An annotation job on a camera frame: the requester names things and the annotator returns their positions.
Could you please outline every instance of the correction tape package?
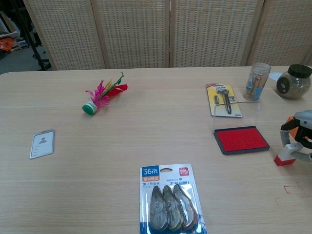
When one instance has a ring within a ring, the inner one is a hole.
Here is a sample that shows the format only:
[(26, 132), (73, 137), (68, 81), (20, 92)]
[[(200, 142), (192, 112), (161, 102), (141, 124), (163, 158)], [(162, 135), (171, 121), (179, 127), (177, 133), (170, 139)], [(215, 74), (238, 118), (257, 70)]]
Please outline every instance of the correction tape package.
[(190, 164), (140, 168), (140, 234), (207, 234)]

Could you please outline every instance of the black lid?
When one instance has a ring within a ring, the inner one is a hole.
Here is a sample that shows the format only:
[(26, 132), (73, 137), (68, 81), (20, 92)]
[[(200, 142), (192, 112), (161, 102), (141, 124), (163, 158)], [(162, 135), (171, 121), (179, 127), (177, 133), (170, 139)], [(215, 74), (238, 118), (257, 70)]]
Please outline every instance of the black lid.
[(305, 65), (293, 64), (288, 68), (288, 73), (297, 78), (308, 78), (312, 74), (312, 69)]

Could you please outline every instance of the wooden table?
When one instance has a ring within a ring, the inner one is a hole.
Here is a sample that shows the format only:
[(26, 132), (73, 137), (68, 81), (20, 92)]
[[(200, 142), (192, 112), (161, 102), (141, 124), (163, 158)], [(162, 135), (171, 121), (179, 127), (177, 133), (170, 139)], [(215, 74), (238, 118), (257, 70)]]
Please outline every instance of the wooden table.
[[(286, 100), (269, 80), (258, 128), (271, 149), (224, 156), (205, 85), (232, 84), (244, 101), (250, 67), (124, 69), (129, 90), (84, 114), (84, 91), (120, 71), (0, 76), (1, 234), (136, 234), (139, 168), (175, 163), (193, 166), (210, 234), (311, 233), (312, 164), (277, 167), (273, 159), (281, 124), (311, 109), (312, 89)], [(30, 160), (33, 133), (47, 129), (55, 129), (54, 153)]]

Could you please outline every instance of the red ink pad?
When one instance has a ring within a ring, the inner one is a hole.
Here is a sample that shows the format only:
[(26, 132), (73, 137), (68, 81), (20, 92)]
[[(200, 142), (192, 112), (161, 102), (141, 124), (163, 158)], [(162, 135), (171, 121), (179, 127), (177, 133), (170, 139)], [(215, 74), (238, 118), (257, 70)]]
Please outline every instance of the red ink pad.
[(265, 151), (270, 148), (255, 126), (214, 131), (220, 150), (225, 155)]

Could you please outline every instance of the panel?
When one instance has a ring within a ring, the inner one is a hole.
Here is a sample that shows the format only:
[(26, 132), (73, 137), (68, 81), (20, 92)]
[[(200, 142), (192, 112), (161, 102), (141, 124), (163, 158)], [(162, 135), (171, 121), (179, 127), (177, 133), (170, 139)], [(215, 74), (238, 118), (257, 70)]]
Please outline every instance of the panel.
[(90, 0), (25, 0), (55, 70), (103, 69)]
[(170, 66), (245, 65), (262, 4), (262, 0), (172, 0)]
[(169, 0), (92, 0), (107, 68), (169, 66)]
[(248, 64), (302, 63), (312, 38), (311, 0), (268, 0)]

